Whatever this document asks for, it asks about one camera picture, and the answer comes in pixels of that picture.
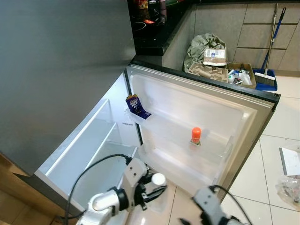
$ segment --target tile floor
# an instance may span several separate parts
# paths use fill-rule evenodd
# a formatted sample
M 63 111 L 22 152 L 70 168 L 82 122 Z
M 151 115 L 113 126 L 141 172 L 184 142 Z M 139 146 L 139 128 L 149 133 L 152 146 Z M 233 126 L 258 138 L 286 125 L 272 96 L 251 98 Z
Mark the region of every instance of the tile floor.
M 259 142 L 243 166 L 230 192 L 236 196 L 254 225 L 300 225 L 300 208 L 285 203 L 275 185 L 284 174 L 279 147 L 300 143 L 300 78 L 277 76 L 281 99 Z M 181 225 L 178 218 L 200 224 L 200 211 L 180 188 L 169 189 L 167 207 L 156 219 L 153 214 L 138 212 L 127 225 Z M 222 208 L 241 222 L 248 221 L 233 200 L 226 196 Z

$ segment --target orange bottle cap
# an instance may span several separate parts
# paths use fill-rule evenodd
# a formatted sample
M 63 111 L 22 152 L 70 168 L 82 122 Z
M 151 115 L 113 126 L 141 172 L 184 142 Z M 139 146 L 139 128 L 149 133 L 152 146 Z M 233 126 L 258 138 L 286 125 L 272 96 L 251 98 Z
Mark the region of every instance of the orange bottle cap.
M 192 140 L 193 142 L 197 142 L 201 137 L 201 129 L 198 127 L 194 127 L 192 130 Z

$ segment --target black countertop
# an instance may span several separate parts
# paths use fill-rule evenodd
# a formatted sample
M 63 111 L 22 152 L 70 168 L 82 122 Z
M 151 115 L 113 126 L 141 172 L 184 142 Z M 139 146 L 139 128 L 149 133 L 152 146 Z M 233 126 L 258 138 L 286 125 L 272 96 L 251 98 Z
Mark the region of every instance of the black countertop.
M 163 26 L 153 26 L 143 32 L 134 33 L 135 51 L 137 55 L 164 55 L 180 28 L 185 12 L 191 7 L 192 1 L 185 0 L 167 6 L 167 22 Z

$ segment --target refrigerator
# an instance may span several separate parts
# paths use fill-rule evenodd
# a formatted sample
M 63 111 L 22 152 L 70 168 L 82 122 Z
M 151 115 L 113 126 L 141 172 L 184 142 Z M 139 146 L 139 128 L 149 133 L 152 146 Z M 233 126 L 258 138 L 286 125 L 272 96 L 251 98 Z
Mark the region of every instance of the refrigerator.
M 229 189 L 280 99 L 132 60 L 125 1 L 4 1 L 0 20 L 0 152 L 62 208 L 79 174 L 114 153 L 140 158 L 190 196 L 212 184 Z M 149 118 L 128 110 L 129 94 Z M 201 146 L 190 142 L 194 127 Z M 115 157 L 90 170 L 70 213 L 120 186 L 125 166 Z

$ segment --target blue broom handle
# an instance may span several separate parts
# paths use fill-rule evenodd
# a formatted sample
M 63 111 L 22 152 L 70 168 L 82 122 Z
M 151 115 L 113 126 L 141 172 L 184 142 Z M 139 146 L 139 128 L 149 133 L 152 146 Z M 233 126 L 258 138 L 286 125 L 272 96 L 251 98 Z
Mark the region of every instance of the blue broom handle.
M 280 18 L 279 18 L 276 30 L 275 30 L 274 35 L 273 35 L 272 45 L 274 44 L 275 38 L 277 36 L 278 30 L 279 30 L 279 27 L 280 27 L 280 24 L 281 24 L 282 19 L 283 19 L 283 16 L 285 15 L 285 10 L 286 10 L 286 7 L 284 7 L 282 9 L 282 12 L 281 12 L 281 15 L 280 15 Z M 264 69 L 264 67 L 266 66 L 266 62 L 267 62 L 268 56 L 269 56 L 269 51 L 267 52 L 266 57 L 264 58 L 264 61 L 263 61 L 263 64 L 262 64 L 262 69 Z

